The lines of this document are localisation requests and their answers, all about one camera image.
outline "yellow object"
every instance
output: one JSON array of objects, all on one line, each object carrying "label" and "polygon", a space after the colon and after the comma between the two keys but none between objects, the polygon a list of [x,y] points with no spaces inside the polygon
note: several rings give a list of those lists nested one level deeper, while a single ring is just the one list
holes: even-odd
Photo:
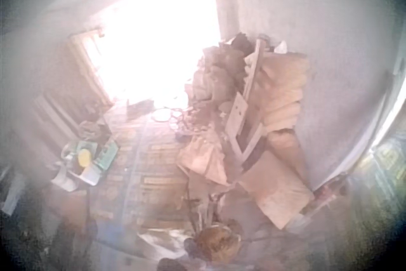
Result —
[{"label": "yellow object", "polygon": [[81,149],[77,155],[79,165],[86,168],[91,163],[91,152],[88,149]]}]

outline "white wall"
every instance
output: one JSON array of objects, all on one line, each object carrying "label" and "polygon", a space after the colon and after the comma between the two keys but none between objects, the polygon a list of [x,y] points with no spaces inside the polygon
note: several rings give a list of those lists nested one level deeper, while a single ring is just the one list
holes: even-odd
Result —
[{"label": "white wall", "polygon": [[239,25],[310,57],[296,131],[316,187],[370,121],[394,65],[402,0],[237,0]]}]

